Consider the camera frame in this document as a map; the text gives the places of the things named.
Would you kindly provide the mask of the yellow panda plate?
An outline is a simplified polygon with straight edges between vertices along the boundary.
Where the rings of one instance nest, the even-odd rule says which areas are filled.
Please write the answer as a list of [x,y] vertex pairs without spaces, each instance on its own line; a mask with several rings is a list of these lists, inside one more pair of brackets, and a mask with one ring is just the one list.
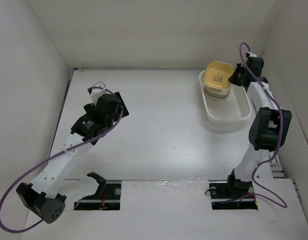
[[229,78],[233,73],[234,68],[231,64],[213,61],[205,70],[203,77],[204,85],[216,90],[226,90],[231,86]]

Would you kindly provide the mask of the cream panda plate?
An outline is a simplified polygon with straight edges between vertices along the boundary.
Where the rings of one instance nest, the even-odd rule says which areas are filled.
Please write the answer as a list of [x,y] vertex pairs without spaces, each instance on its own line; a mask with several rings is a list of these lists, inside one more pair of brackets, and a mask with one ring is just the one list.
[[223,100],[223,99],[226,99],[230,95],[231,89],[232,89],[231,85],[225,89],[218,89],[218,88],[213,88],[213,87],[209,87],[205,85],[203,88],[203,92],[209,98]]

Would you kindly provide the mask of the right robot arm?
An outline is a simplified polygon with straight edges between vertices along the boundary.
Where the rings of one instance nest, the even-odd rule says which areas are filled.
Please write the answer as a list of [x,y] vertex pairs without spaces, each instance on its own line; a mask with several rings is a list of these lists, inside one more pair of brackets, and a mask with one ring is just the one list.
[[245,88],[257,113],[248,133],[250,145],[225,184],[225,191],[231,198],[251,195],[257,169],[268,162],[266,158],[269,153],[274,156],[278,154],[292,120],[292,113],[279,106],[269,89],[267,79],[261,76],[264,60],[250,52],[246,57],[246,62],[236,65],[228,81]]

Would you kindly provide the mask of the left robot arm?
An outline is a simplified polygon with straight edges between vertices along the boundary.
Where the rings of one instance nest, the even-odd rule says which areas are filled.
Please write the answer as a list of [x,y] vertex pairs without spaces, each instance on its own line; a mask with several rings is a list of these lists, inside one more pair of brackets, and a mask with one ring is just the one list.
[[118,91],[103,93],[83,108],[85,114],[71,127],[61,154],[30,183],[22,182],[16,188],[24,206],[47,224],[55,222],[65,210],[67,197],[59,190],[74,166],[119,119],[129,115]]

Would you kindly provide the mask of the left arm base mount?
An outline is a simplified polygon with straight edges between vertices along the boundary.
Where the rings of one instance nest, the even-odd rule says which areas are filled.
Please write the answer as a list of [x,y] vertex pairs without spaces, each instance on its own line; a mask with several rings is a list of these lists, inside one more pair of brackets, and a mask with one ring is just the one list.
[[74,203],[75,211],[119,211],[121,205],[121,181],[109,181],[101,193],[88,195]]

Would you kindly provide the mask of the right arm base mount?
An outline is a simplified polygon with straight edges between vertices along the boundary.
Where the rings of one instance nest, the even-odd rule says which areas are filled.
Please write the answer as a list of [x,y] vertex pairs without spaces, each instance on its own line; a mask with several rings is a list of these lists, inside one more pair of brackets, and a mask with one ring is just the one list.
[[229,180],[209,181],[205,194],[211,198],[213,210],[257,210],[258,205],[251,181],[230,183]]

